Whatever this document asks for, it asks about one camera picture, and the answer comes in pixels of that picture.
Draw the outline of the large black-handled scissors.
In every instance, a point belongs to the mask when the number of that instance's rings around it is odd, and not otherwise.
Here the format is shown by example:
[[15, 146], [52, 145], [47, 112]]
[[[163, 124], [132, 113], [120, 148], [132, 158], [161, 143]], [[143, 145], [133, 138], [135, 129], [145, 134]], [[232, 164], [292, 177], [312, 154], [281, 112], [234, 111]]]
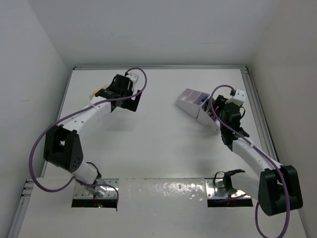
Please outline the large black-handled scissors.
[[206, 113], [208, 113], [209, 110], [210, 110], [210, 104], [209, 104], [209, 103], [206, 103], [206, 104], [204, 105], [204, 111], [205, 111]]

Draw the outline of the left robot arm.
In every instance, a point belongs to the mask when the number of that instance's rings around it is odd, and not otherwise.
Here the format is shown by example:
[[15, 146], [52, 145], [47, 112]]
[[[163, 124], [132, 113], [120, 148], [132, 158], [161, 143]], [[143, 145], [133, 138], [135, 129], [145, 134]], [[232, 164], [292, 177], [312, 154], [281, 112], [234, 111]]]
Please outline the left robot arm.
[[90, 127], [116, 108], [136, 111], [141, 95], [135, 99], [122, 98], [134, 94], [137, 81], [136, 74], [117, 74], [107, 88], [101, 88], [93, 95], [90, 103], [84, 107], [84, 112], [51, 128], [46, 133], [44, 159], [70, 172], [83, 183], [95, 184], [100, 175], [84, 161], [81, 139]]

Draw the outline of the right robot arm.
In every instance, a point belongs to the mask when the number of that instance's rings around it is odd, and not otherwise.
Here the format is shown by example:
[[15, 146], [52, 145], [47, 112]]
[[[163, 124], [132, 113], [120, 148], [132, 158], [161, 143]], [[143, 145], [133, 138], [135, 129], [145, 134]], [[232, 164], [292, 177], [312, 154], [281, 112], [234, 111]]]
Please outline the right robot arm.
[[223, 188], [227, 191], [244, 191], [259, 202], [268, 216], [286, 212], [287, 201], [290, 202], [290, 210], [302, 208], [303, 199], [296, 169], [273, 160], [248, 139], [248, 133], [240, 126], [240, 109], [246, 100], [246, 93], [234, 90], [231, 95], [230, 99], [222, 95], [212, 99], [210, 112], [220, 122], [224, 145], [241, 157], [257, 178], [249, 176], [243, 169], [227, 171], [222, 179]]

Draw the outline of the pink highlighter yellow-orange cap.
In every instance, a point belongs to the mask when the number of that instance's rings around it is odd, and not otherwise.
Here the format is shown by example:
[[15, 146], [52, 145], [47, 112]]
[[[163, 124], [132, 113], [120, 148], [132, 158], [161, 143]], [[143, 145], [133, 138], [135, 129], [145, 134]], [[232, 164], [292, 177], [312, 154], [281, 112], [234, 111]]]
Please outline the pink highlighter yellow-orange cap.
[[102, 89], [104, 90], [104, 89], [108, 88], [108, 86], [109, 86], [109, 85], [105, 85], [105, 86], [103, 86], [103, 87], [101, 87], [101, 88], [95, 90], [95, 91], [92, 93], [92, 95], [95, 96], [100, 90], [102, 90]]

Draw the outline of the white divided organizer left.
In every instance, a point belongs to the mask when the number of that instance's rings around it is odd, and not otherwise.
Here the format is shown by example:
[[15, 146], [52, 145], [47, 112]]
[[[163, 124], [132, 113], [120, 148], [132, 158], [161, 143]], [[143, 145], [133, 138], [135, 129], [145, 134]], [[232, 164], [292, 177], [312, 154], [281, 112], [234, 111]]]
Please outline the white divided organizer left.
[[201, 99], [209, 97], [210, 94], [201, 91], [186, 88], [176, 99], [176, 106], [189, 114], [191, 117], [197, 119], [200, 106], [202, 105]]

